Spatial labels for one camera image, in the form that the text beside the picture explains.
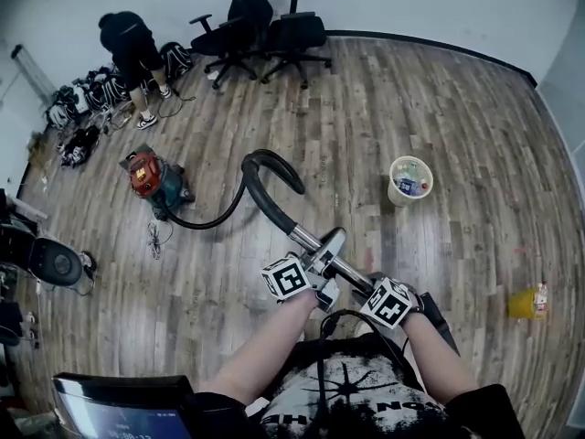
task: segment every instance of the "black sneaker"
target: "black sneaker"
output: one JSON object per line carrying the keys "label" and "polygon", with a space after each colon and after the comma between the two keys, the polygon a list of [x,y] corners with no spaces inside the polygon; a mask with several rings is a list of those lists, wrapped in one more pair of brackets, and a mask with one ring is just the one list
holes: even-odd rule
{"label": "black sneaker", "polygon": [[142,115],[140,117],[141,118],[137,125],[138,130],[144,130],[158,122],[158,117],[156,117],[156,115],[151,115],[148,119],[144,119]]}
{"label": "black sneaker", "polygon": [[161,94],[163,95],[163,98],[168,99],[173,95],[173,92],[171,91],[171,87],[169,85],[166,85],[166,90],[161,90]]}

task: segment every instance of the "white wall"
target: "white wall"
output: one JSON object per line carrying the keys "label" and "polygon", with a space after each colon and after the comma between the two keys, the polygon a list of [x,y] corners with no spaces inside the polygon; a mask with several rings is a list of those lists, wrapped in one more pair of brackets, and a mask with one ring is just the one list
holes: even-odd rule
{"label": "white wall", "polygon": [[[0,35],[23,43],[61,85],[109,60],[97,20],[106,12],[143,16],[159,44],[188,45],[201,33],[187,21],[225,19],[230,0],[0,0]],[[272,0],[283,10],[284,0]],[[423,37],[475,50],[532,73],[540,81],[555,58],[578,0],[301,0],[329,29]]]}
{"label": "white wall", "polygon": [[45,128],[41,101],[0,46],[0,188],[16,195],[28,162],[30,135]]}
{"label": "white wall", "polygon": [[[569,151],[585,202],[585,0],[580,0],[557,57],[537,92]],[[585,393],[581,405],[585,423]]]}

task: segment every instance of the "black shirt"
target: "black shirt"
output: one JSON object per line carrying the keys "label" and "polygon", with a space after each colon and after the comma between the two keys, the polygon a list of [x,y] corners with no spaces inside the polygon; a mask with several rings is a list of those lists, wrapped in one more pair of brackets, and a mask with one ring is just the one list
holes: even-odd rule
{"label": "black shirt", "polygon": [[108,19],[101,29],[100,42],[111,53],[116,53],[122,37],[136,29],[145,29],[142,18],[131,11],[121,11]]}

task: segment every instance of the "chair base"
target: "chair base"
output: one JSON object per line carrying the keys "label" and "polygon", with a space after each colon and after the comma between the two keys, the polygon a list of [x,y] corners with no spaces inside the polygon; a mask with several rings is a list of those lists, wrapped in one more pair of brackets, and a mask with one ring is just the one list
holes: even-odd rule
{"label": "chair base", "polygon": [[215,62],[208,63],[203,69],[205,73],[209,73],[212,67],[221,67],[219,75],[217,78],[213,80],[211,88],[213,88],[214,90],[219,89],[219,82],[226,75],[226,73],[228,73],[228,70],[231,67],[240,67],[244,71],[248,72],[248,76],[250,77],[251,80],[257,80],[258,76],[256,75],[256,72],[253,69],[251,69],[248,65],[246,65],[243,61],[244,59],[249,59],[250,57],[257,55],[256,52],[257,51],[228,54],[228,56],[225,57],[224,59],[219,59],[216,60]]}
{"label": "chair base", "polygon": [[316,55],[309,55],[302,52],[287,52],[282,50],[274,50],[267,52],[268,57],[278,57],[281,59],[268,73],[266,73],[262,79],[262,84],[267,84],[270,82],[270,76],[274,73],[283,70],[285,67],[289,65],[294,65],[298,70],[299,74],[301,75],[302,83],[301,89],[306,90],[309,88],[309,80],[307,79],[307,73],[304,70],[303,65],[301,62],[311,61],[311,62],[324,62],[325,67],[330,69],[333,65],[332,60],[329,57],[318,57]]}

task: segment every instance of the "vacuum hose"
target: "vacuum hose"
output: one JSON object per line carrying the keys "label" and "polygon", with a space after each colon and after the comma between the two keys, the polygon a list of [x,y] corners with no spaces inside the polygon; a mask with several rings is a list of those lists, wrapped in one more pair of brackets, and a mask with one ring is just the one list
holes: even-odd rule
{"label": "vacuum hose", "polygon": [[247,188],[262,212],[281,230],[290,234],[296,226],[296,223],[272,201],[271,197],[266,192],[266,189],[258,177],[258,171],[261,166],[269,168],[296,193],[301,195],[304,194],[303,181],[293,167],[276,153],[270,150],[261,149],[244,157],[244,160],[241,163],[243,177],[239,183],[238,192],[236,192],[236,196],[223,215],[213,221],[208,223],[191,223],[189,221],[184,221],[174,214],[166,205],[165,194],[163,192],[157,192],[153,198],[155,199],[157,206],[165,212],[166,216],[179,226],[190,230],[209,230],[220,225],[231,216],[244,195],[244,190]]}
{"label": "vacuum hose", "polygon": [[236,192],[236,196],[232,200],[228,209],[226,209],[224,214],[221,215],[219,218],[216,218],[213,221],[210,221],[208,223],[191,223],[189,221],[184,221],[183,219],[180,219],[176,214],[174,214],[169,209],[169,207],[166,206],[166,200],[165,200],[164,195],[159,196],[159,198],[156,200],[156,202],[157,202],[157,205],[166,213],[166,216],[168,216],[168,218],[171,221],[174,221],[179,226],[182,226],[183,228],[188,228],[190,230],[210,230],[211,228],[215,228],[216,226],[219,226],[222,222],[224,222],[225,220],[227,220],[231,216],[231,214],[234,212],[234,210],[238,206],[239,201],[241,200],[242,196],[244,195],[245,189],[246,189],[246,186],[244,184],[244,180],[242,179],[241,182],[239,183],[238,192]]}

